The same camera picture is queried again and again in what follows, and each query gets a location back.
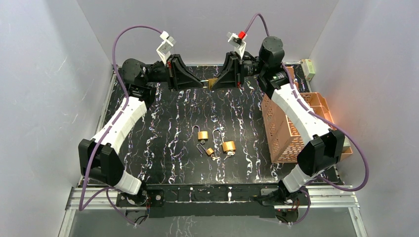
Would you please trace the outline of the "medium brass padlock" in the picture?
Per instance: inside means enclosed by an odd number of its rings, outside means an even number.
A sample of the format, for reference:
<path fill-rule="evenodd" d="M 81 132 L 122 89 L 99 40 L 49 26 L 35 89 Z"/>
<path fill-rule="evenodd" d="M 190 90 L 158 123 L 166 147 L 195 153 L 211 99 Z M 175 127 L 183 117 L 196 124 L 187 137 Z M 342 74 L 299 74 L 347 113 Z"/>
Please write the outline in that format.
<path fill-rule="evenodd" d="M 203 131 L 200 129 L 200 127 L 198 125 L 193 126 L 192 130 L 196 129 L 197 130 L 197 138 L 198 141 L 200 142 L 201 140 L 205 140 L 207 141 L 209 139 L 209 134 L 207 131 Z"/>

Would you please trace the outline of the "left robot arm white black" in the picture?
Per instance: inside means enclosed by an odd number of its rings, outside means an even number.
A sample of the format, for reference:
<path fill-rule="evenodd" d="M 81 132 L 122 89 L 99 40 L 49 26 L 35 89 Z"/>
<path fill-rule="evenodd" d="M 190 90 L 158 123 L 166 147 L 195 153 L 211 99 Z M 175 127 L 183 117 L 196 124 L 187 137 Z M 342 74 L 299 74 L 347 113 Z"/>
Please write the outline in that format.
<path fill-rule="evenodd" d="M 167 83 L 170 91 L 202 88 L 203 84 L 189 72 L 179 54 L 171 55 L 166 63 L 145 64 L 129 58 L 118 70 L 128 92 L 108 123 L 91 139 L 78 145 L 81 173 L 128 194 L 135 205 L 143 205 L 148 193 L 145 183 L 129 174 L 121 159 L 120 148 L 137 121 L 155 101 L 151 82 Z"/>

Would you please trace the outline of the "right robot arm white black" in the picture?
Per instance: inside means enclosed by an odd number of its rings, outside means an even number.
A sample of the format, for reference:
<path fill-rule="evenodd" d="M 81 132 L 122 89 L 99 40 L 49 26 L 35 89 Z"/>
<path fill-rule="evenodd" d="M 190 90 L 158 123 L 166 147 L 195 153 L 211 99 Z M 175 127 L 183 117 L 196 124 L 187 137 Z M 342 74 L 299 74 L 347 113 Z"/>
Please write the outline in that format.
<path fill-rule="evenodd" d="M 226 54 L 220 74 L 209 82 L 211 90 L 239 88 L 246 77 L 257 76 L 265 95 L 291 120 L 302 137 L 304 147 L 297 155 L 297 164 L 282 178 L 275 192 L 284 204 L 292 204 L 298 192 L 325 169 L 338 163 L 345 136 L 316 117 L 296 90 L 283 63 L 285 52 L 281 39 L 266 37 L 257 57 L 245 51 L 245 33 L 230 34 L 228 43 L 234 51 Z"/>

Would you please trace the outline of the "small brass padlock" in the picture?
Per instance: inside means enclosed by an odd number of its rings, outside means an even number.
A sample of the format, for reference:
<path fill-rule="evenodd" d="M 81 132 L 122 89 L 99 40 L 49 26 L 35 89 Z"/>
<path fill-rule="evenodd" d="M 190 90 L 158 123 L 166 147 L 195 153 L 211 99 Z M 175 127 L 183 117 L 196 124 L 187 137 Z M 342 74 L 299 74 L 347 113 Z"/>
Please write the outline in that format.
<path fill-rule="evenodd" d="M 205 153 L 209 157 L 214 157 L 214 150 L 212 148 L 207 149 L 202 144 L 197 144 L 196 147 L 201 154 Z"/>

